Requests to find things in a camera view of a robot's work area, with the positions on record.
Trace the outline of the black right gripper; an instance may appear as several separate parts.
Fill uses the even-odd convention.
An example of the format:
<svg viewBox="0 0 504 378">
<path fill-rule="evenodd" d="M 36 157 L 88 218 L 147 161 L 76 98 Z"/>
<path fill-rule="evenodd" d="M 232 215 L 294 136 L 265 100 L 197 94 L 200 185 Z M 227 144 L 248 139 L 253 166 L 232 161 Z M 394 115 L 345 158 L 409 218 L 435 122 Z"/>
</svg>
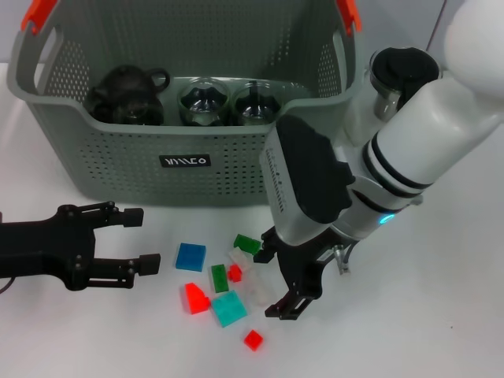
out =
<svg viewBox="0 0 504 378">
<path fill-rule="evenodd" d="M 276 255 L 280 272 L 288 287 L 285 296 L 265 310 L 265 316 L 282 321 L 296 321 L 308 305 L 322 295 L 322 272 L 334 255 L 335 246 L 354 245 L 328 228 L 299 246 L 291 246 L 280 239 L 272 227 L 261 235 L 261 248 L 254 255 L 254 263 L 268 264 Z"/>
</svg>

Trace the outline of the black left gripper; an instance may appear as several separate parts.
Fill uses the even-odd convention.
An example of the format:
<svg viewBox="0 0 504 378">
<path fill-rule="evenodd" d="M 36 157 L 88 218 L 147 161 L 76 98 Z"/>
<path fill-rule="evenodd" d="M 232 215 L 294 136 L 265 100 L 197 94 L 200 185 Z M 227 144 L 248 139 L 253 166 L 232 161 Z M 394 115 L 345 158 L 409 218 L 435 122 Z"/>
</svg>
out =
<svg viewBox="0 0 504 378">
<path fill-rule="evenodd" d="M 143 225 L 144 210 L 120 210 L 115 202 L 62 206 L 46 220 L 1 224 L 1 278 L 48 275 L 70 291 L 134 286 L 135 276 L 159 272 L 160 254 L 138 258 L 95 258 L 97 228 Z"/>
</svg>

